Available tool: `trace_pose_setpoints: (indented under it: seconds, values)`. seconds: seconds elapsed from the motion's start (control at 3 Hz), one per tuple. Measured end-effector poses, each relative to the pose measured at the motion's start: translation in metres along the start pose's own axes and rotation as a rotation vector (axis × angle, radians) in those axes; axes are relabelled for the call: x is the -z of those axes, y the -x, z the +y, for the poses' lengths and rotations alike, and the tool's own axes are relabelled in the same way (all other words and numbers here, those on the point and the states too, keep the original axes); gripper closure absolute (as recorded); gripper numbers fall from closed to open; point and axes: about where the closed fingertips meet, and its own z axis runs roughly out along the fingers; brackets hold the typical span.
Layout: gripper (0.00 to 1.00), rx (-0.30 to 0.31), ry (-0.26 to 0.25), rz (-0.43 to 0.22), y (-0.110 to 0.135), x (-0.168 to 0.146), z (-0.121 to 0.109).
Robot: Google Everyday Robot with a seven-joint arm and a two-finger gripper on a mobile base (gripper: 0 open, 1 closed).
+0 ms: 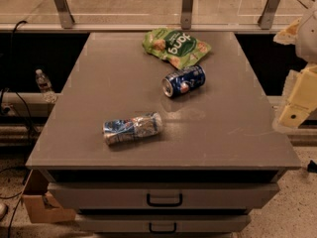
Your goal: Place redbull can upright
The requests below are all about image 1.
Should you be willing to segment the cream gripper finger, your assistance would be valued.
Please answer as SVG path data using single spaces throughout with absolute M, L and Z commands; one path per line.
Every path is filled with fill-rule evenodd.
M 298 27 L 301 19 L 298 18 L 289 24 L 285 29 L 279 31 L 273 40 L 281 45 L 295 45 L 297 39 Z
M 281 101 L 272 122 L 274 130 L 298 128 L 317 109 L 317 64 L 301 71 L 291 70 L 286 77 Z

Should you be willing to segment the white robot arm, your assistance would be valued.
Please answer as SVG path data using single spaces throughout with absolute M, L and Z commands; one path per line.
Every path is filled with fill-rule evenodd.
M 317 109 L 316 5 L 279 31 L 273 40 L 282 45 L 295 45 L 295 54 L 307 62 L 300 72 L 289 71 L 272 122 L 276 131 L 289 132 L 297 129 Z

